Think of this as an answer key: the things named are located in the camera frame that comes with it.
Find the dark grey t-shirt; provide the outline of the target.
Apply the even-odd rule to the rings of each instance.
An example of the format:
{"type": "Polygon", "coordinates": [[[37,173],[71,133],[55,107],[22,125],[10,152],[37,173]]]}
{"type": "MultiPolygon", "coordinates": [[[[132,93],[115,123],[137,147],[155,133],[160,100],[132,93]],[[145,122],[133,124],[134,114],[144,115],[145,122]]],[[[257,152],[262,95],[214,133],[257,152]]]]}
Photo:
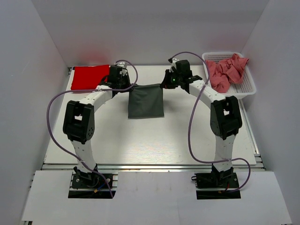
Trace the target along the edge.
{"type": "Polygon", "coordinates": [[[128,118],[164,117],[163,89],[160,84],[137,85],[129,93],[128,118]]]}

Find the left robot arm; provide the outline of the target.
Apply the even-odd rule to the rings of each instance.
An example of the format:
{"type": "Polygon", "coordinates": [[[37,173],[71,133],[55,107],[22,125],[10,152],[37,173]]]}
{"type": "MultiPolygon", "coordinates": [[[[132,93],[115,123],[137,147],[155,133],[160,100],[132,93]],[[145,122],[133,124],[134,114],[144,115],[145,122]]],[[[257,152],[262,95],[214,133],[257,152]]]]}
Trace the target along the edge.
{"type": "Polygon", "coordinates": [[[119,77],[109,75],[97,89],[79,101],[70,100],[67,103],[63,133],[73,145],[78,161],[76,172],[82,173],[83,182],[88,187],[94,187],[99,182],[91,147],[91,139],[95,133],[95,112],[119,92],[130,91],[128,72],[119,77]]]}

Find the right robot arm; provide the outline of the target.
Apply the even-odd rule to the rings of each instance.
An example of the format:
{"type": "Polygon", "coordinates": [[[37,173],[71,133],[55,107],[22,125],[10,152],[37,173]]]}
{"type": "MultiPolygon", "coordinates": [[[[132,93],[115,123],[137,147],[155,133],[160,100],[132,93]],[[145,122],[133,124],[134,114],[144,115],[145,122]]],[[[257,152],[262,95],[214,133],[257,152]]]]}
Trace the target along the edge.
{"type": "Polygon", "coordinates": [[[226,97],[218,93],[199,76],[176,72],[174,69],[167,69],[160,84],[163,89],[175,89],[181,87],[188,94],[196,97],[188,125],[188,149],[191,157],[200,163],[212,165],[212,183],[217,187],[224,186],[233,173],[232,154],[233,143],[239,129],[242,127],[242,119],[238,100],[235,96],[226,97]],[[202,101],[210,109],[210,128],[215,135],[215,158],[213,161],[197,159],[191,147],[191,127],[196,106],[202,101]]]}

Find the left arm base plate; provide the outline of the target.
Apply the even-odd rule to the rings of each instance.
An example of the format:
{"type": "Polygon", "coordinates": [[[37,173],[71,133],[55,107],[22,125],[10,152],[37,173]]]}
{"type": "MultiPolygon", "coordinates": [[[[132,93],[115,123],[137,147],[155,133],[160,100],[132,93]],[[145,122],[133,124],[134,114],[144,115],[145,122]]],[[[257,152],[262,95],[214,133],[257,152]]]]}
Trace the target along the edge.
{"type": "Polygon", "coordinates": [[[69,199],[112,199],[109,188],[102,177],[94,181],[81,178],[73,173],[71,177],[69,199]]]}

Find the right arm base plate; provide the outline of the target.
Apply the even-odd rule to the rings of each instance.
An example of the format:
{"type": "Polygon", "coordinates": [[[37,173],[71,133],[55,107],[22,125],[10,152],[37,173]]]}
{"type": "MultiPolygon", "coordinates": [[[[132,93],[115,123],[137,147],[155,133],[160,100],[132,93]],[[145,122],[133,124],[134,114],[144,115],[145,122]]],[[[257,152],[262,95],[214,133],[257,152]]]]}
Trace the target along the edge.
{"type": "Polygon", "coordinates": [[[220,182],[213,180],[211,173],[195,173],[191,177],[195,183],[197,200],[227,200],[240,199],[237,174],[234,172],[231,177],[227,177],[220,182]]]}

